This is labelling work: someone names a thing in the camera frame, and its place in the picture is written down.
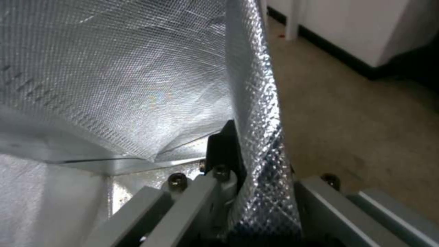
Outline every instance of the metal frame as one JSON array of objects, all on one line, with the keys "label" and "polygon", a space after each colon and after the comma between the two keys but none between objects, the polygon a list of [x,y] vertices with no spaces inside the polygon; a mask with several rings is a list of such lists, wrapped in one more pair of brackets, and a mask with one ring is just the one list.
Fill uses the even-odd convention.
[{"label": "metal frame", "polygon": [[319,177],[297,182],[295,193],[306,238],[332,237],[346,246],[407,246]]},{"label": "metal frame", "polygon": [[116,214],[88,237],[83,247],[138,246],[172,206],[171,196],[143,187]]},{"label": "metal frame", "polygon": [[141,247],[189,245],[192,240],[208,237],[221,206],[221,189],[216,179],[198,176]]},{"label": "metal frame", "polygon": [[439,229],[378,189],[348,197],[364,212],[411,246],[439,247]]}]

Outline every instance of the bolt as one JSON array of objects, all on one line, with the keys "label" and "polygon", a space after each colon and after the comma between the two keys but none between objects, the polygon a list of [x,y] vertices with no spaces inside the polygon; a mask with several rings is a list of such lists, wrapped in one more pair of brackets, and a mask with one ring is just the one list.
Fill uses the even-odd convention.
[{"label": "bolt", "polygon": [[206,172],[206,160],[200,160],[200,172]]},{"label": "bolt", "polygon": [[329,186],[334,188],[337,191],[340,191],[340,179],[331,173],[325,173],[320,177],[323,181],[325,181]]},{"label": "bolt", "polygon": [[168,178],[170,191],[184,191],[187,188],[187,178],[183,173],[177,172],[171,174]]},{"label": "bolt", "polygon": [[213,168],[213,177],[220,182],[229,181],[230,169],[224,164],[219,164]]}]

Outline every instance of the beige carpet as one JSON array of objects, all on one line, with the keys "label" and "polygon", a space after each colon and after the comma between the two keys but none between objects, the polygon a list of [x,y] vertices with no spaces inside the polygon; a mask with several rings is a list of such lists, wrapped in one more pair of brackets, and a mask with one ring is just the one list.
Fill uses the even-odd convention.
[{"label": "beige carpet", "polygon": [[412,82],[369,81],[283,33],[270,19],[287,150],[298,177],[335,173],[345,193],[379,187],[439,225],[438,96]]}]

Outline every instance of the reflective insulation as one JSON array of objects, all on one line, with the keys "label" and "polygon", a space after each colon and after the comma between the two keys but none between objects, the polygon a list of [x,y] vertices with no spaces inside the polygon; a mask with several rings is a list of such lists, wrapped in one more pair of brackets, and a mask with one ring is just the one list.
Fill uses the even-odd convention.
[{"label": "reflective insulation", "polygon": [[106,177],[0,154],[0,246],[78,247],[108,218]]},{"label": "reflective insulation", "polygon": [[277,88],[259,1],[227,1],[226,64],[247,178],[229,226],[239,235],[299,236]]},{"label": "reflective insulation", "polygon": [[297,235],[279,115],[257,0],[0,1],[0,246],[79,246],[232,118],[230,231]]},{"label": "reflective insulation", "polygon": [[[125,155],[153,162],[160,153],[166,153],[161,161],[175,158],[182,152],[172,150],[232,118],[224,5],[0,1],[0,104],[114,153],[89,159]],[[45,144],[44,138],[36,141]],[[54,146],[63,141],[56,139],[46,152],[60,152]],[[60,161],[52,156],[39,160]]]}]

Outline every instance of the white wall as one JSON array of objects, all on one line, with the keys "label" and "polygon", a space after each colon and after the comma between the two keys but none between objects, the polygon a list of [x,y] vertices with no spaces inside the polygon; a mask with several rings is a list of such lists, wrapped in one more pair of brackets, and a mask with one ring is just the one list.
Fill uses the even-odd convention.
[{"label": "white wall", "polygon": [[395,55],[429,43],[438,30],[439,1],[410,0],[393,30],[379,63],[385,64]]},{"label": "white wall", "polygon": [[[267,0],[286,16],[292,1]],[[299,1],[301,25],[372,67],[428,43],[439,26],[438,0]]]},{"label": "white wall", "polygon": [[372,67],[409,0],[307,0],[301,24]]}]

